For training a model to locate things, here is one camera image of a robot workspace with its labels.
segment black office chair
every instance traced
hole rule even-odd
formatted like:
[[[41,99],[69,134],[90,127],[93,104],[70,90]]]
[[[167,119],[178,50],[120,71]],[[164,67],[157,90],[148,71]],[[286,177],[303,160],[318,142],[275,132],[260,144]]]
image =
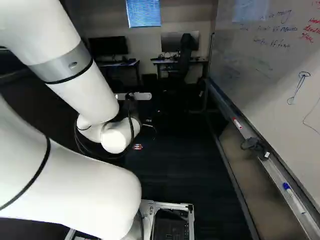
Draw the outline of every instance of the black office chair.
[[[187,107],[187,84],[185,78],[189,71],[192,49],[195,40],[190,33],[184,33],[180,41],[179,58],[173,70],[168,71],[168,78],[161,81],[161,108],[163,111],[179,113]]]

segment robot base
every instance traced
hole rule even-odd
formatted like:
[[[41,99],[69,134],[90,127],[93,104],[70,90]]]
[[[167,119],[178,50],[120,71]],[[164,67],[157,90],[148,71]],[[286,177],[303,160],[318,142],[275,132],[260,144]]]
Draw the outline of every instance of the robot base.
[[[142,200],[143,240],[194,240],[195,212],[192,204]],[[88,240],[88,235],[70,229],[65,240]],[[121,240],[142,240],[140,217],[137,214],[128,234]]]

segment white wall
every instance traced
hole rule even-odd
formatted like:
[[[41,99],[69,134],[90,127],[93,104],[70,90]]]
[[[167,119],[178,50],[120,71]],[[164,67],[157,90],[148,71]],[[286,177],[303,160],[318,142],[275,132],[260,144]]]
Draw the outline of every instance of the white wall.
[[[67,0],[73,23],[86,38],[126,36],[129,58],[140,60],[140,73],[157,73],[151,63],[161,51],[162,32],[200,32],[199,51],[208,56],[217,0],[161,0],[161,27],[129,28],[125,0]],[[195,82],[201,66],[193,66],[186,81]]]

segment black monitor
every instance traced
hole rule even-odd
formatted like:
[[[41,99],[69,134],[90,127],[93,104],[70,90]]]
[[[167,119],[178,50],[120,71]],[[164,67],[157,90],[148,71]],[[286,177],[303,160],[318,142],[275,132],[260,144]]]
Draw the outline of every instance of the black monitor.
[[[180,48],[180,40],[182,35],[191,34],[194,39],[193,51],[199,50],[199,31],[191,32],[162,32],[161,33],[161,48],[163,53],[178,52]]]
[[[97,37],[89,38],[88,40],[94,58],[129,53],[125,36]]]

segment whiteboard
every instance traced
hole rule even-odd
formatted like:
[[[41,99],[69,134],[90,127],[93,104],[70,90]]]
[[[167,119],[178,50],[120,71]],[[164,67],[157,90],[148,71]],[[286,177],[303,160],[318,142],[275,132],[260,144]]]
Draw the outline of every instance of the whiteboard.
[[[320,0],[221,0],[209,75],[320,212]]]

